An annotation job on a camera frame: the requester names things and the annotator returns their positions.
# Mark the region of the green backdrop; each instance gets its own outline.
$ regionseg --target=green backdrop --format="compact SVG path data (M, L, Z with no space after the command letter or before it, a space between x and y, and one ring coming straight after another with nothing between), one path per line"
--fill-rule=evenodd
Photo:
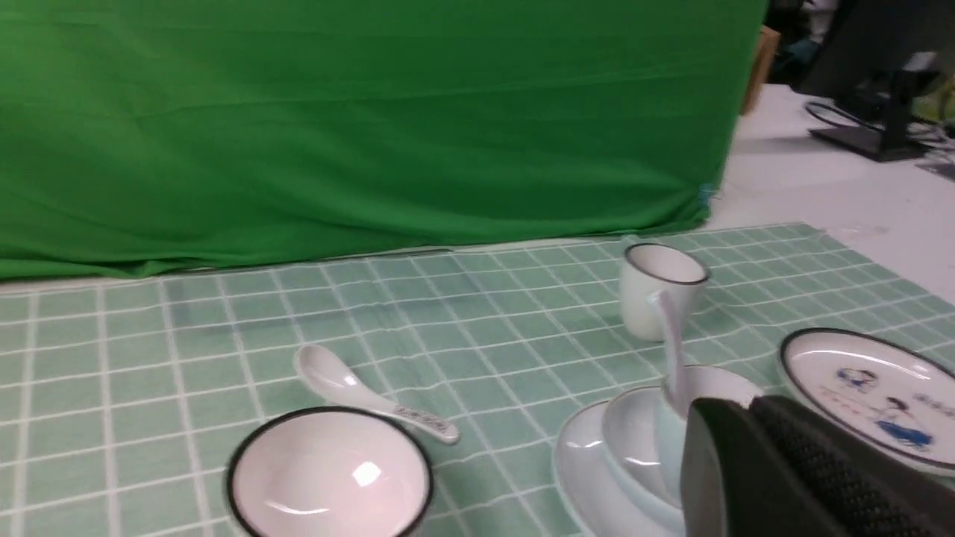
M0 0L0 278L677 230L748 0Z

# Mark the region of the tableware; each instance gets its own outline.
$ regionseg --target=tableware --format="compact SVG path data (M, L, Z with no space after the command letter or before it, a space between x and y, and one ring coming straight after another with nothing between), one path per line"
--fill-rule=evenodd
M942 365L825 328L789 334L777 365L806 406L917 470L955 476L955 376Z
M604 461L601 421L606 402L592 404L563 425L554 447L554 482L567 512L596 537L677 537L630 502Z
M326 406L256 429L229 461L229 509L253 537L411 535L434 477L417 442L369 412Z
M673 408L681 416L685 416L690 409L690 399L687 394L687 380L684 368L686 360L683 358L683 335L677 326L676 309L669 291L658 290L652 293L647 300L653 306L654 313L660 321L664 331L664 350L667 354L667 383L670 400Z
M680 501L663 483L653 438L653 406L660 388L623 392L604 410L601 432L610 475L647 516L673 530L684 531Z
M700 397L715 397L735 401L743 408L749 408L755 397L763 395L763 391L745 377L718 367L687 366L684 373L690 402ZM656 440L657 455L660 457L664 486L670 496L679 501L687 414L681 414L674 407L669 390L666 389L667 382L668 380L664 379L664 389L657 393L658 397L653 405L653 436Z
M299 349L295 354L295 370L312 392L329 401L404 421L447 444L453 444L461 438L461 433L451 422L393 403L373 392L341 358L325 347L306 345Z
M663 341L664 333L647 298L666 290L673 300L677 330L693 311L710 270L692 255L653 243L633 245L620 268L620 306L626 329L645 341Z

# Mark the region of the black stand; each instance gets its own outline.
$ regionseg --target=black stand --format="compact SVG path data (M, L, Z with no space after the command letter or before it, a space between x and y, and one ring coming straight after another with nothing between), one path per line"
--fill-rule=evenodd
M919 72L896 71L892 75L880 130L864 126L835 127L813 129L809 134L876 162L919 159L928 148L908 137L919 82Z

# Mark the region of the white mug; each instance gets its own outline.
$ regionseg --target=white mug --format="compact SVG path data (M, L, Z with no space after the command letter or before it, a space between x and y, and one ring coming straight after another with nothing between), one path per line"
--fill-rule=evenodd
M664 290L682 328L710 280L710 270L695 257L673 247L641 243L624 252L620 268L621 317L627 331L645 341L663 341L664 331L647 298Z
M713 397L735 401L749 408L755 397L763 395L758 386L725 369L687 366L684 371L690 402L701 397ZM680 502L680 472L683 468L683 444L687 438L687 416L674 406L665 378L653 407L653 436L664 487L673 499Z

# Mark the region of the white plate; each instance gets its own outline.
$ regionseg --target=white plate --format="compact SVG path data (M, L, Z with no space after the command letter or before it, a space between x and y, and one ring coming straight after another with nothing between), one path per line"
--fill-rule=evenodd
M601 420L606 401L572 416L557 436L554 482L567 512L596 537L674 537L632 504L604 461Z
M917 470L955 475L955 376L942 366L837 329L791 333L778 365L807 406Z
M310 408L258 428L229 462L229 508L257 537L409 535L431 500L420 446L386 419Z

